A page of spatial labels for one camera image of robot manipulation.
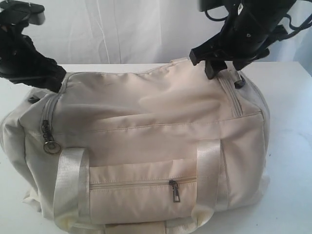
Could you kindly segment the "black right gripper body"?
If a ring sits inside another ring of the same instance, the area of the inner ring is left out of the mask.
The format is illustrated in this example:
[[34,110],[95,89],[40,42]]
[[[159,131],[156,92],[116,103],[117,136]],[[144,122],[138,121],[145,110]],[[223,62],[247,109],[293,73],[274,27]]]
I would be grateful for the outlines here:
[[261,59],[271,44],[287,35],[280,24],[288,12],[286,0],[223,0],[222,5],[228,16],[216,46],[224,60]]

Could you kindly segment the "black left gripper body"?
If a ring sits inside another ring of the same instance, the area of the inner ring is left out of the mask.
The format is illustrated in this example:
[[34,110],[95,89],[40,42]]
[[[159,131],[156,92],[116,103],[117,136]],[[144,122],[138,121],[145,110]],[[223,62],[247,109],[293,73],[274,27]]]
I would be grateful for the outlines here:
[[36,80],[38,59],[29,36],[22,32],[29,23],[0,26],[0,76],[7,80]]

